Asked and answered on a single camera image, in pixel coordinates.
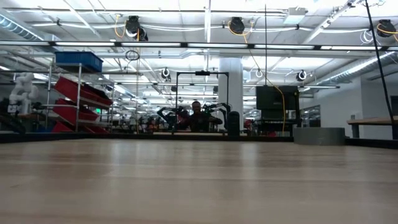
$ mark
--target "yellow cable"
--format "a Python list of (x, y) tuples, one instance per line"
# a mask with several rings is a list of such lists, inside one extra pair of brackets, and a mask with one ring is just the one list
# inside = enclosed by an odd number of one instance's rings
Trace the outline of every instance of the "yellow cable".
[[(138, 31), (137, 31), (137, 41), (139, 41), (139, 28), (138, 28)], [(137, 53), (138, 53), (138, 55), (141, 53), (141, 48), (137, 48)], [(136, 119), (137, 119), (137, 134), (138, 134), (138, 99), (137, 99), (137, 97), (138, 97), (138, 77), (139, 77), (139, 66), (140, 66), (140, 63), (139, 63), (139, 61), (140, 61), (140, 59), (138, 59), (137, 60), (137, 75), (136, 75), (136, 83), (137, 83), (137, 85), (136, 85)]]
[(381, 24), (377, 25), (377, 29), (379, 31), (383, 32), (383, 33), (386, 33), (386, 34), (398, 34), (398, 32), (389, 32), (389, 31), (386, 31), (386, 30), (382, 30), (382, 29), (380, 29), (380, 26), (381, 26)]
[(126, 33), (126, 22), (127, 22), (127, 21), (124, 21), (123, 34), (120, 35), (120, 34), (118, 33), (118, 30), (116, 29), (116, 26), (117, 26), (117, 24), (118, 24), (118, 19), (119, 19), (119, 16), (116, 16), (116, 22), (114, 23), (114, 33), (115, 33), (118, 37), (123, 38), (124, 35), (125, 35), (125, 33)]
[[(244, 35), (243, 38), (244, 38), (245, 43), (247, 44), (247, 43), (248, 43), (248, 40), (246, 39), (246, 35)], [(250, 52), (251, 57), (252, 57), (253, 60), (254, 60), (254, 63), (256, 63), (258, 69), (261, 71), (261, 68), (260, 68), (259, 64), (257, 63), (256, 59), (254, 58), (254, 56), (253, 56), (253, 54), (252, 54), (252, 52), (251, 52), (250, 49), (249, 49), (249, 52)], [(284, 112), (284, 123), (283, 123), (283, 125), (282, 125), (282, 135), (284, 135), (284, 133), (285, 133), (285, 124), (286, 124), (286, 109), (285, 109), (285, 96), (284, 96), (284, 93), (283, 93), (276, 85), (274, 85), (271, 81), (269, 81), (269, 79), (268, 79), (266, 76), (264, 76), (264, 77), (265, 77), (265, 78), (267, 79), (267, 81), (268, 81), (275, 89), (277, 89), (277, 90), (279, 91), (279, 93), (282, 95), (282, 105), (283, 105), (283, 112)]]

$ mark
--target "column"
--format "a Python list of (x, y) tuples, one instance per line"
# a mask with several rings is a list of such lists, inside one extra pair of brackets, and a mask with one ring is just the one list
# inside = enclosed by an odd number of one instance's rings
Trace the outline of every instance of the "column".
[[(228, 101), (232, 106), (231, 111), (237, 111), (240, 115), (241, 130), (243, 130), (243, 66), (242, 58), (220, 58), (219, 72), (229, 72), (229, 96)], [(227, 77), (218, 75), (218, 102), (226, 103)]]

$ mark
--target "person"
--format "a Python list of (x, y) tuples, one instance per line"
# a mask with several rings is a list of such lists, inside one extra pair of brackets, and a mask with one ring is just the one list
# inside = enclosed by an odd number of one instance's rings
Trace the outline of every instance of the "person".
[(222, 124), (223, 121), (209, 114), (201, 112), (201, 104), (198, 101), (192, 103), (193, 114), (182, 125), (189, 126), (192, 132), (208, 132), (209, 122)]

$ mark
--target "metal shelving rack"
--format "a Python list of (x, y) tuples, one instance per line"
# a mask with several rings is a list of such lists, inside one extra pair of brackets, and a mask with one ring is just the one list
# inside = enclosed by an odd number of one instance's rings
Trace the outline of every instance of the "metal shelving rack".
[[(50, 68), (49, 68), (49, 82), (48, 82), (48, 85), (47, 85), (47, 104), (44, 105), (44, 106), (47, 107), (47, 109), (46, 109), (46, 117), (45, 117), (45, 128), (46, 129), (47, 129), (47, 126), (48, 126), (49, 111), (50, 111), (51, 107), (72, 107), (72, 108), (76, 108), (75, 132), (78, 132), (79, 124), (97, 124), (97, 126), (108, 126), (109, 125), (109, 123), (106, 123), (106, 125), (104, 125), (104, 124), (97, 123), (97, 122), (94, 122), (94, 121), (79, 120), (80, 101), (82, 99), (82, 97), (80, 96), (80, 91), (81, 91), (81, 74), (82, 74), (83, 65), (81, 63), (79, 63), (79, 64), (76, 64), (75, 66), (78, 67), (78, 92), (77, 92), (76, 106), (73, 106), (73, 105), (50, 105), (49, 104), (50, 103), (50, 92), (51, 92), (51, 88), (52, 88), (51, 87), (51, 78), (52, 78), (52, 73), (53, 73), (54, 62), (52, 62), (51, 65), (50, 65)], [(112, 87), (113, 87), (113, 89), (112, 89), (112, 99), (111, 100), (113, 102), (114, 83), (112, 83)], [(89, 100), (89, 99), (86, 99), (86, 98), (84, 98), (83, 100), (87, 101), (87, 102), (90, 102), (90, 103), (93, 103), (93, 104), (100, 105), (102, 107), (108, 108), (108, 114), (109, 114), (109, 110), (111, 111), (111, 113), (113, 113), (113, 103), (111, 104), (111, 106), (108, 106), (108, 105), (105, 105), (105, 104), (102, 104), (102, 103), (98, 103), (98, 102), (95, 102), (95, 101), (92, 101), (92, 100)], [(67, 123), (71, 124), (67, 120), (63, 119), (61, 116), (60, 116), (60, 118), (63, 121), (66, 121)], [(112, 132), (112, 122), (113, 122), (113, 116), (111, 114), (110, 132)]]

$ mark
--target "black screen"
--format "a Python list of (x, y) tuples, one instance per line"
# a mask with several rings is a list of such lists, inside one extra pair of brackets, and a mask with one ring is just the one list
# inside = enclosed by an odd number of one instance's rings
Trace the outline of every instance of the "black screen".
[[(296, 96), (299, 97), (297, 86), (278, 86), (285, 98), (285, 109), (295, 110)], [(256, 108), (258, 110), (282, 110), (283, 101), (280, 91), (273, 86), (256, 87)]]

